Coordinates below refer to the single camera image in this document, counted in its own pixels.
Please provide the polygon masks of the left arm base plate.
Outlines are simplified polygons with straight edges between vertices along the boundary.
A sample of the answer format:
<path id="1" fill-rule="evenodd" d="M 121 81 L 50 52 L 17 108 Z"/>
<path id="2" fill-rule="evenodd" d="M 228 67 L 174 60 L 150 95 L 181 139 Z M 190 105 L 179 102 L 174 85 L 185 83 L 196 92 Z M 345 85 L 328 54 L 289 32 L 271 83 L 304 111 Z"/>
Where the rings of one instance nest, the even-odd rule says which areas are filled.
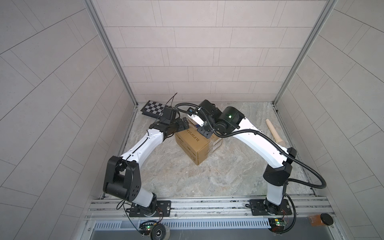
<path id="1" fill-rule="evenodd" d="M 132 204 L 128 210 L 130 218 L 155 218 L 155 217 L 169 217 L 171 210 L 171 201 L 157 201 L 151 203 L 149 207 Z"/>

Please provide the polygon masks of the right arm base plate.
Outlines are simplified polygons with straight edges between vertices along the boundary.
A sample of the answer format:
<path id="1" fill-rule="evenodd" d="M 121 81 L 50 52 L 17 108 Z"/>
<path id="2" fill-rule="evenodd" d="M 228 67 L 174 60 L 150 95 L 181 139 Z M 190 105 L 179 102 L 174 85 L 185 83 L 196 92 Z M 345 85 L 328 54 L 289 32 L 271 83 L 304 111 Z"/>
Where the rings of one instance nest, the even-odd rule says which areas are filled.
<path id="1" fill-rule="evenodd" d="M 266 203 L 266 200 L 250 200 L 246 207 L 251 210 L 253 216 L 290 216 L 293 214 L 293 208 L 287 199 L 283 199 L 279 206 Z"/>

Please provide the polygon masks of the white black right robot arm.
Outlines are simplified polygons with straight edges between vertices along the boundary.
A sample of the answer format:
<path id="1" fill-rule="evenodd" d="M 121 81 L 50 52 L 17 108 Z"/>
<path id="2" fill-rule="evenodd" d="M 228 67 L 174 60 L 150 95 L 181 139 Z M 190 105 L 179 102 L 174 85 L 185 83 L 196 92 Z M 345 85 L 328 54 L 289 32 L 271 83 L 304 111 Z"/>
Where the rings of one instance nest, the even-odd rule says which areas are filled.
<path id="1" fill-rule="evenodd" d="M 238 109 L 226 107 L 220 111 L 214 104 L 204 100 L 193 110 L 202 119 L 203 127 L 219 138 L 235 137 L 260 155 L 267 167 L 263 178 L 268 183 L 264 206 L 271 215 L 279 215 L 286 181 L 292 172 L 292 161 L 286 148 L 281 147 L 261 133 Z"/>

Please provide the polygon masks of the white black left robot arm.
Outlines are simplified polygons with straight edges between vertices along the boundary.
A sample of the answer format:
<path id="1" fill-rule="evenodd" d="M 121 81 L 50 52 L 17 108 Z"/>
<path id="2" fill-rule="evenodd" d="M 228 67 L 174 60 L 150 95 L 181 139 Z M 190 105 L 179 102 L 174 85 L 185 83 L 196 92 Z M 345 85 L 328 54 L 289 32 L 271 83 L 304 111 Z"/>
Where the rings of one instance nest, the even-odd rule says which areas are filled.
<path id="1" fill-rule="evenodd" d="M 103 192 L 135 204 L 147 216 L 153 215 L 157 211 L 157 196 L 142 188 L 140 167 L 165 139 L 187 129 L 187 118 L 151 124 L 143 138 L 128 152 L 108 160 Z"/>

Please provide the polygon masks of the brown cardboard express box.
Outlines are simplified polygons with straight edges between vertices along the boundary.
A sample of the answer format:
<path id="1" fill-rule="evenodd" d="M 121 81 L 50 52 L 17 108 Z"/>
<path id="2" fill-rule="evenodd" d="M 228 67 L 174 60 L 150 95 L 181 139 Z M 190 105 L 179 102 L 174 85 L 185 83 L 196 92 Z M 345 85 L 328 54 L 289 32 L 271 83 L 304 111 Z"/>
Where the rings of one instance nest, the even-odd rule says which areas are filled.
<path id="1" fill-rule="evenodd" d="M 177 144 L 198 166 L 217 150 L 223 140 L 212 134 L 208 139 L 198 132 L 197 126 L 188 120 L 189 128 L 175 134 Z"/>

